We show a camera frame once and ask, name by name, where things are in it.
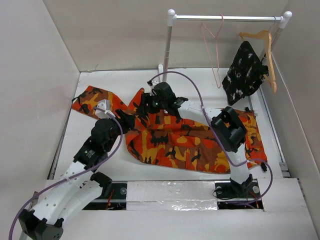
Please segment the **orange camouflage trousers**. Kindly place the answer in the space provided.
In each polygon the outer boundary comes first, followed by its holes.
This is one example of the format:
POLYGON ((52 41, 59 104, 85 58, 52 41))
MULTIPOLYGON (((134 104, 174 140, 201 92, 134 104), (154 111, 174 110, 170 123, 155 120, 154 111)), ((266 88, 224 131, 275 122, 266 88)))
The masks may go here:
MULTIPOLYGON (((141 88, 125 105, 114 93, 88 86, 73 100, 72 109, 97 118, 95 107, 107 100, 111 111, 136 113, 145 90, 141 88)), ((177 120, 164 111, 150 113, 138 120, 138 128, 125 135, 128 152, 145 164, 214 174, 230 172, 227 157, 213 132, 204 124, 189 119, 177 120)))

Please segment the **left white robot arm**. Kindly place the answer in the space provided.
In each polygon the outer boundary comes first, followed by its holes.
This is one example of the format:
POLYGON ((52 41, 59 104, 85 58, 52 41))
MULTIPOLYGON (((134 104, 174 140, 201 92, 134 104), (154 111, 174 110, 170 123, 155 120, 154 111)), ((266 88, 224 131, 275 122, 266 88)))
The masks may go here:
POLYGON ((76 153, 59 182, 30 210, 18 216, 22 231, 33 240, 59 240, 67 223, 92 200, 107 198, 112 179, 97 169, 115 152, 124 134, 135 127, 135 116, 121 109, 116 114, 97 109, 97 120, 90 137, 76 153))

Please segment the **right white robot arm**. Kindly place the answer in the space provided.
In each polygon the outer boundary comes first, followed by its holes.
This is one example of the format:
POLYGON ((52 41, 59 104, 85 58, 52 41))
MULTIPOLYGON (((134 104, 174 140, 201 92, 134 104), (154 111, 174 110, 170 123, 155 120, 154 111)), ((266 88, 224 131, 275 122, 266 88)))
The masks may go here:
POLYGON ((204 107, 185 97, 176 97, 167 82, 149 80, 151 92, 142 101, 146 113, 161 110, 178 120, 192 120, 212 130, 217 143, 224 151, 230 165, 230 190, 236 198, 249 192, 253 181, 245 156, 247 130, 232 107, 223 109, 204 107))

